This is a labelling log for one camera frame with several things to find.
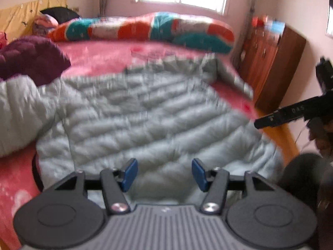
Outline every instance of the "blue lever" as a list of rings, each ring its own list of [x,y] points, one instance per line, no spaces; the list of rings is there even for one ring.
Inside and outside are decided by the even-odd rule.
[[[126,193],[131,187],[133,181],[135,180],[139,170],[139,164],[137,159],[130,159],[126,165],[121,169],[119,178],[120,188],[123,193]]]
[[[206,177],[206,170],[204,164],[199,159],[192,160],[192,175],[199,186],[200,190],[207,192],[209,190],[209,183]]]

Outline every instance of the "gray down jacket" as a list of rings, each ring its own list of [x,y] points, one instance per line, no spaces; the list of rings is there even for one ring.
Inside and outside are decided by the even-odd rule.
[[[132,203],[200,203],[193,158],[234,175],[252,170],[277,179],[279,151],[209,87],[217,76],[251,96],[214,55],[42,87],[27,76],[0,83],[0,156],[37,138],[46,188],[75,170],[96,174],[136,158],[139,174],[127,195]],[[91,199],[103,205],[98,194]]]

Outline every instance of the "printed numbers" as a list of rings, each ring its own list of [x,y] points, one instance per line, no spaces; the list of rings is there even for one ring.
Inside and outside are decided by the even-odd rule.
[[[300,107],[296,107],[296,108],[292,108],[291,111],[295,114],[297,112],[300,112],[300,111],[304,111],[305,108],[303,105],[301,105]]]

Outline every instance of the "ribbed gray panel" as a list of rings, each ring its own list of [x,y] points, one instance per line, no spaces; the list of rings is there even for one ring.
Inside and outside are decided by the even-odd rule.
[[[229,235],[219,217],[201,214],[192,205],[139,205],[131,214],[112,217],[97,237],[73,249],[254,250]]]

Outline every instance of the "purple blanket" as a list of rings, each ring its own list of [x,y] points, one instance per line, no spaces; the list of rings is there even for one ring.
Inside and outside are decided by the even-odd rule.
[[[71,65],[49,39],[25,36],[0,50],[0,78],[28,75],[37,86],[49,84]]]

